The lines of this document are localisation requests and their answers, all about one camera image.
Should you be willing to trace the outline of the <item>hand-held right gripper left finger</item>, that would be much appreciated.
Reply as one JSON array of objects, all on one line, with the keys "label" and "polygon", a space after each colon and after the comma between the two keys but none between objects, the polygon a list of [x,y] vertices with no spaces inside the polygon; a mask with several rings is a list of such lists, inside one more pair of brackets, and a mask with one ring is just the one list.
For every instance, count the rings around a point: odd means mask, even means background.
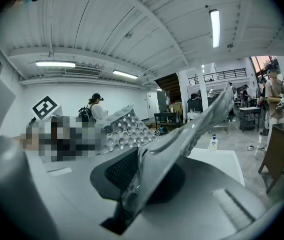
[{"label": "hand-held right gripper left finger", "polygon": [[125,240],[123,194],[137,174],[137,150],[44,163],[27,151],[25,228],[35,240]]}]

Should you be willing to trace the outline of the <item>black metal cart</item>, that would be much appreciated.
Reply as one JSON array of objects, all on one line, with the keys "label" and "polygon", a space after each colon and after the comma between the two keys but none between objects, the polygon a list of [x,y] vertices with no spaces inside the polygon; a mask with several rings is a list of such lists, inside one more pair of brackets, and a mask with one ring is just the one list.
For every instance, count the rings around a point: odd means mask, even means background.
[{"label": "black metal cart", "polygon": [[249,129],[259,131],[260,112],[259,107],[241,107],[239,109],[239,129],[242,132]]}]

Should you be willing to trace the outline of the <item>white door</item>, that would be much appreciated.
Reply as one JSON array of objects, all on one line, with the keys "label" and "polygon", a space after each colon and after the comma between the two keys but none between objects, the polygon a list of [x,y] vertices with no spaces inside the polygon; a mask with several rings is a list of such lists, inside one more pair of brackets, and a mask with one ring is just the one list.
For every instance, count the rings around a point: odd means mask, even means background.
[{"label": "white door", "polygon": [[159,113],[157,92],[150,92],[150,91],[147,92],[146,93],[146,102],[147,102],[148,118],[153,119],[154,115]]}]

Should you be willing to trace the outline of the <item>black workbench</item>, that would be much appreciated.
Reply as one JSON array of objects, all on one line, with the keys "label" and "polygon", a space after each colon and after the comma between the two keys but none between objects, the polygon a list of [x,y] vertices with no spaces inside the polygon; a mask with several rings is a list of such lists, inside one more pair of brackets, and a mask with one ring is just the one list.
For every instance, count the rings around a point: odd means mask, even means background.
[{"label": "black workbench", "polygon": [[175,127],[178,128],[182,125],[180,117],[176,112],[161,112],[155,113],[155,127]]}]

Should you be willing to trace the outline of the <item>wooden vanity cabinet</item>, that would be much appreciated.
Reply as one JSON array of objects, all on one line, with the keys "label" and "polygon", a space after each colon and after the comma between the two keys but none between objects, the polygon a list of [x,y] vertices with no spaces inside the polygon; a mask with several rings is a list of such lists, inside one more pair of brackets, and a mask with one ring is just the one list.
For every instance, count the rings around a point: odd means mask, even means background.
[{"label": "wooden vanity cabinet", "polygon": [[272,179],[272,182],[266,189],[268,194],[284,172],[284,123],[272,126],[268,148],[258,170],[259,174],[263,168],[267,168]]}]

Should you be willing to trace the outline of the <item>long ceiling light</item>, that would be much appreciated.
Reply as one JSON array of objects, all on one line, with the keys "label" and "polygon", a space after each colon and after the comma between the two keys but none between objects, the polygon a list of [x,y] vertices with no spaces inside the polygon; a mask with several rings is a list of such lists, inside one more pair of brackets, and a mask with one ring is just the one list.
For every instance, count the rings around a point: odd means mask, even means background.
[{"label": "long ceiling light", "polygon": [[123,77],[134,79],[134,80],[138,79],[138,76],[136,76],[136,75],[129,74],[129,73],[126,73],[126,72],[122,72],[122,71],[119,71],[119,70],[114,70],[112,73],[115,74],[115,75],[118,75],[118,76],[123,76]]},{"label": "long ceiling light", "polygon": [[35,62],[37,67],[60,67],[60,68],[75,68],[76,63],[71,61],[56,61],[56,60],[38,60]]},{"label": "long ceiling light", "polygon": [[217,9],[209,12],[212,26],[212,45],[213,48],[219,47],[220,44],[220,13]]}]

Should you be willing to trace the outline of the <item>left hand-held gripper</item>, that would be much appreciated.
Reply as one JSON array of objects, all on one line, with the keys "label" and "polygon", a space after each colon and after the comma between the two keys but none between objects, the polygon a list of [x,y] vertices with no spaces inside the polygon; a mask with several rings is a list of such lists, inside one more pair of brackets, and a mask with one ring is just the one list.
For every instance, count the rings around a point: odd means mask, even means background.
[{"label": "left hand-held gripper", "polygon": [[32,107],[32,113],[40,121],[45,121],[51,116],[63,115],[62,106],[48,95]]}]

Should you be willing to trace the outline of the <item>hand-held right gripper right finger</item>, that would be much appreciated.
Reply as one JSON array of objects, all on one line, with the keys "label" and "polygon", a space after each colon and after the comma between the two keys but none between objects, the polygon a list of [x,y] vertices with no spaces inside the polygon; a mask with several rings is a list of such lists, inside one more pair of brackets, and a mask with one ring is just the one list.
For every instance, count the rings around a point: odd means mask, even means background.
[{"label": "hand-held right gripper right finger", "polygon": [[179,192],[168,202],[146,205],[123,234],[125,240],[220,240],[249,226],[266,208],[218,168],[187,157]]}]

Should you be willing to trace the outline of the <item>grey perforated bath mat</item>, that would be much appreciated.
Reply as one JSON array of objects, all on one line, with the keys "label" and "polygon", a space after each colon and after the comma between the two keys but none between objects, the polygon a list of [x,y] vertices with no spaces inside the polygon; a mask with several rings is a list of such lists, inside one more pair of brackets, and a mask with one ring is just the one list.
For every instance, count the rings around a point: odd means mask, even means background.
[{"label": "grey perforated bath mat", "polygon": [[200,137],[227,117],[233,103],[227,85],[208,109],[162,137],[143,125],[132,106],[99,121],[106,135],[101,151],[118,155],[95,167],[90,180],[102,198],[117,202],[114,219],[127,225],[147,204],[171,200],[185,181],[177,160],[191,154]]}]

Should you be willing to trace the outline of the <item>white pump soap bottle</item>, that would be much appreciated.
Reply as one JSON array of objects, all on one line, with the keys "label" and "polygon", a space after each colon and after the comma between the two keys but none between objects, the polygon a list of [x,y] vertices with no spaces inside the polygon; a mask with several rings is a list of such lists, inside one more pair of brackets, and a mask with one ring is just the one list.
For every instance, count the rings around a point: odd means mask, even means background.
[{"label": "white pump soap bottle", "polygon": [[216,137],[216,134],[213,134],[211,136],[208,149],[211,150],[211,151],[216,151],[217,147],[218,147],[218,139]]}]

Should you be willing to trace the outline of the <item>white ceiling air vent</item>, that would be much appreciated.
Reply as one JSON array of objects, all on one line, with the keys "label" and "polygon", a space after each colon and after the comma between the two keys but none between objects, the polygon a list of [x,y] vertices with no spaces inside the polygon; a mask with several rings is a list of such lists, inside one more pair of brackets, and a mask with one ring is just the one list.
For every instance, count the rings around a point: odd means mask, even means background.
[{"label": "white ceiling air vent", "polygon": [[100,74],[100,70],[93,68],[66,68],[64,72],[64,76],[95,79],[98,79],[100,77]]}]

